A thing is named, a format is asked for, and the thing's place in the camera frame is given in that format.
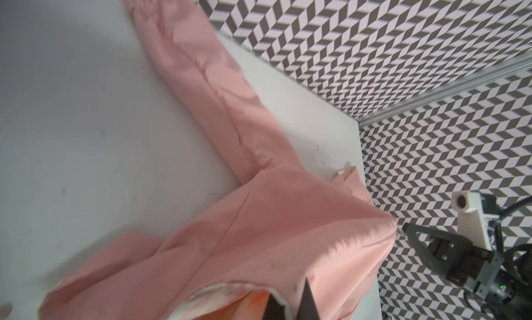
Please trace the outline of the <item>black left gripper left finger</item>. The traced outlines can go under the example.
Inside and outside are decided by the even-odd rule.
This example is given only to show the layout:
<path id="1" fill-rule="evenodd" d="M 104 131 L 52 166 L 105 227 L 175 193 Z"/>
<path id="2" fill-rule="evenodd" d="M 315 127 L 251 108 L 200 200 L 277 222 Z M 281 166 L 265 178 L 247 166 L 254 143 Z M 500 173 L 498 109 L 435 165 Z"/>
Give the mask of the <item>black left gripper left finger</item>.
<path id="1" fill-rule="evenodd" d="M 286 320 L 286 306 L 273 294 L 270 294 L 263 313 L 262 320 Z"/>

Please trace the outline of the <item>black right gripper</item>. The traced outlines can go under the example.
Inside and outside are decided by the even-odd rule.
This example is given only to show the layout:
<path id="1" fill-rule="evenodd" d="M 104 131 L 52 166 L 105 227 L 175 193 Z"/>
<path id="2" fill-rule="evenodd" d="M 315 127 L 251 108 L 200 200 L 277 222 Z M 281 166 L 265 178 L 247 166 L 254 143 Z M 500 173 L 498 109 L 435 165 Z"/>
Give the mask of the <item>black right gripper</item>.
<path id="1" fill-rule="evenodd" d="M 505 252 L 473 247 L 462 235 L 403 225 L 422 263 L 461 288 L 465 304 L 477 312 L 531 311 L 531 245 Z"/>

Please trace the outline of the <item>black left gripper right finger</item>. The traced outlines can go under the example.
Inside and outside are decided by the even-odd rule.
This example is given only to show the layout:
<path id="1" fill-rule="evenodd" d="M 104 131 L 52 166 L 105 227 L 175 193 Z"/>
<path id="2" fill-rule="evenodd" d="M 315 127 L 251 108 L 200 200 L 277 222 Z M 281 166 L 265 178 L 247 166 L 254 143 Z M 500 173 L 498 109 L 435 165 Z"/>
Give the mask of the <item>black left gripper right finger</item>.
<path id="1" fill-rule="evenodd" d="M 303 294 L 299 310 L 296 315 L 296 320 L 320 320 L 312 290 L 307 279 L 303 288 Z"/>

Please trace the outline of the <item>pink Snoopy zip jacket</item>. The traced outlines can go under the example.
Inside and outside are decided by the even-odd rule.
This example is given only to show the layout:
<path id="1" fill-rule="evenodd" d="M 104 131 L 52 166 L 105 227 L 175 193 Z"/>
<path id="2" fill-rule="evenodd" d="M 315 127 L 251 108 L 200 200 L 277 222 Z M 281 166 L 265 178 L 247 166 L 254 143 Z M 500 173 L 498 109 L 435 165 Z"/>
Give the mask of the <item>pink Snoopy zip jacket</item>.
<path id="1" fill-rule="evenodd" d="M 44 298 L 40 319 L 349 319 L 396 241 L 357 170 L 309 173 L 191 0 L 124 0 L 156 70 L 241 182 L 166 239 L 123 236 Z"/>

